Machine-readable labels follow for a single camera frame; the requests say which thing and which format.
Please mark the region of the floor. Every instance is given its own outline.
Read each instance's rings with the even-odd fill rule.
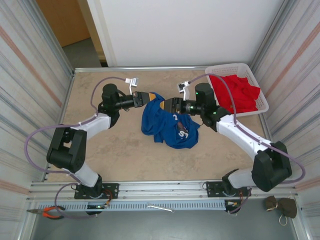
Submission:
[[[101,68],[98,54],[91,38],[62,48],[73,68]]]
[[[190,70],[77,73],[64,123],[78,123],[93,115],[94,110],[90,106],[92,90],[105,77],[138,77],[138,87],[134,91],[157,92],[168,99],[180,97],[177,83],[203,73]],[[102,101],[102,87],[107,83],[114,83],[119,90],[129,94],[129,85],[120,80],[104,82],[94,95],[96,106]],[[190,87],[190,99],[195,99],[193,89],[194,85]],[[205,125],[200,127],[199,141],[191,149],[173,149],[165,143],[154,143],[153,136],[141,132],[143,111],[144,107],[120,111],[114,127],[87,141],[85,161],[104,181],[209,180],[220,179],[236,168],[252,168],[253,161],[240,147]],[[199,116],[192,116],[192,119],[201,123]],[[239,120],[263,136],[257,115],[240,117]],[[65,174],[49,174],[48,181],[68,182],[73,179]]]
[[[291,219],[281,226],[280,215],[266,212],[264,199],[251,199],[237,216],[221,210],[113,211],[85,220],[37,216],[31,239],[297,240]]]

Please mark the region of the laundry basket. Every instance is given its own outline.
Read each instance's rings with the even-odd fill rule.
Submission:
[[[237,75],[239,78],[247,78],[250,85],[260,88],[251,69],[245,63],[231,63],[231,64],[209,66],[205,69],[205,73],[216,74],[222,77],[229,76],[229,75]],[[212,87],[210,77],[207,76],[207,79],[209,84]],[[254,115],[254,114],[261,114],[268,111],[269,105],[262,91],[260,91],[259,97],[255,102],[256,102],[256,108],[258,109],[257,111],[237,113],[236,116],[241,117],[241,116],[248,116],[248,115]]]

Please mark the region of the pliers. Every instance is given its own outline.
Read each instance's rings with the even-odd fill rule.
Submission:
[[[57,206],[60,210],[66,210],[63,206]],[[58,219],[63,219],[64,216],[60,215],[60,216],[53,216],[50,215],[48,212],[50,210],[56,209],[55,206],[50,206],[50,207],[46,207],[44,209],[30,209],[27,210],[27,212],[32,213],[32,214],[42,214],[42,216],[44,216],[45,218],[48,219],[52,219],[52,220],[58,220]]]

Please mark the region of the white panel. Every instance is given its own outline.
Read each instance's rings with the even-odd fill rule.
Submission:
[[[122,67],[250,63],[283,1],[88,2],[109,66]]]

